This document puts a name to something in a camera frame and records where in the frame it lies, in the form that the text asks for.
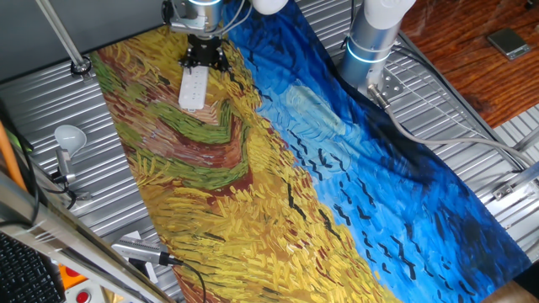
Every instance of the metal clamp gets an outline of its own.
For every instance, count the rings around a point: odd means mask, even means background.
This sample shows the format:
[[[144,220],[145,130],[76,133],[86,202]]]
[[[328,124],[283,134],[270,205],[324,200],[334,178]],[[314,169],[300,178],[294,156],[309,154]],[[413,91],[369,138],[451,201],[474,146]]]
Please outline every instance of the metal clamp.
[[[531,167],[527,168],[522,173],[519,173],[511,180],[507,181],[504,185],[493,191],[492,195],[496,200],[501,200],[508,194],[514,193],[517,189],[521,189],[530,182],[533,182],[534,191],[539,194],[539,184],[536,179],[539,178],[539,162],[535,163]]]

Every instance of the wooden table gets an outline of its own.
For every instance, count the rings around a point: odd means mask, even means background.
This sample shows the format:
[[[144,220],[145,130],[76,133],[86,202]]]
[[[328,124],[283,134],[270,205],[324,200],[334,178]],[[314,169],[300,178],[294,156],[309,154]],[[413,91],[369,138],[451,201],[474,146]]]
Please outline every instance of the wooden table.
[[[417,0],[403,31],[491,127],[539,104],[539,7],[525,0]],[[531,52],[509,61],[487,36],[513,29]]]

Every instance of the painted fabric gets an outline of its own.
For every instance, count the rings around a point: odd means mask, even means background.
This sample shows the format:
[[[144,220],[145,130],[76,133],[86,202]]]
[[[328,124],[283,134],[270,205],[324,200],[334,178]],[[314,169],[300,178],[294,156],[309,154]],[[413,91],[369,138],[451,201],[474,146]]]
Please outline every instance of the painted fabric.
[[[186,35],[92,54],[157,233],[209,302],[479,302],[530,266],[436,155],[339,79],[295,2],[228,39],[233,70],[210,72],[195,112],[178,105]]]

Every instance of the silver metal panel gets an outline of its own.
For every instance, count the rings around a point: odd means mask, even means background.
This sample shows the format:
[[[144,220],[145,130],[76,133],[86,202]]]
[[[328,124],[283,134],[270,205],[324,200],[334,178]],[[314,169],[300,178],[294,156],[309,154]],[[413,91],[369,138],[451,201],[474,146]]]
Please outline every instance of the silver metal panel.
[[[0,86],[0,98],[48,173],[57,167],[54,129],[75,125],[86,134],[86,146],[73,157],[77,181],[70,184],[92,195],[72,208],[82,223],[107,242],[132,231],[155,234],[97,79],[72,77],[66,62]],[[157,286],[183,299],[170,268],[161,268],[157,277]]]
[[[342,53],[340,44],[349,28],[350,2],[299,0],[297,3],[337,61]],[[482,121],[475,120],[476,114],[442,88],[424,67],[398,54],[392,54],[389,60],[393,63],[389,63],[387,69],[432,104],[407,88],[390,99],[399,120],[415,135],[431,139],[477,136],[470,131],[474,130],[490,137],[492,130],[485,128]],[[20,131],[35,145],[35,160],[48,172],[56,169],[54,150],[57,144],[52,134],[58,125],[75,125],[88,135],[88,144],[73,158],[78,176],[72,186],[89,191],[93,199],[77,204],[72,210],[74,215],[110,242],[135,230],[148,241],[159,241],[127,166],[97,81],[84,84],[80,79],[72,78],[68,63],[63,63],[0,86],[0,98],[7,103]],[[535,117],[539,117],[539,110],[534,110]],[[512,173],[515,167],[505,157],[493,148],[478,144],[431,148],[476,193],[523,249],[539,237],[539,213],[531,212],[536,209],[537,202],[524,201],[522,197],[526,193],[517,192],[494,202],[492,192],[515,176]],[[530,156],[537,161],[539,150],[535,156]],[[157,266],[156,272],[158,286],[167,294],[177,294],[183,299],[170,268]]]
[[[505,144],[514,146],[537,127],[539,127],[539,105],[503,123],[495,131]],[[539,142],[524,153],[533,161],[539,162]],[[539,239],[539,197],[533,191],[528,190],[527,193],[525,189],[523,191],[525,194],[520,194],[522,198],[518,203],[511,204],[509,201],[501,200],[494,201],[493,204],[498,202],[495,207],[499,209],[502,225],[510,226],[508,230],[510,235],[521,247],[527,249]],[[530,250],[530,253],[532,259],[539,259],[537,250]]]

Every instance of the white cylinder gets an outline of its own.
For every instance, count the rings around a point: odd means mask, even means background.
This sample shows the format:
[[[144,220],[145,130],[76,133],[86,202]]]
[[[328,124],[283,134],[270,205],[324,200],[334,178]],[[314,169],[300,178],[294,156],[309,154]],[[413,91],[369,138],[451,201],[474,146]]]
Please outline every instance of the white cylinder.
[[[264,15],[279,12],[288,3],[288,0],[251,0],[254,9]]]

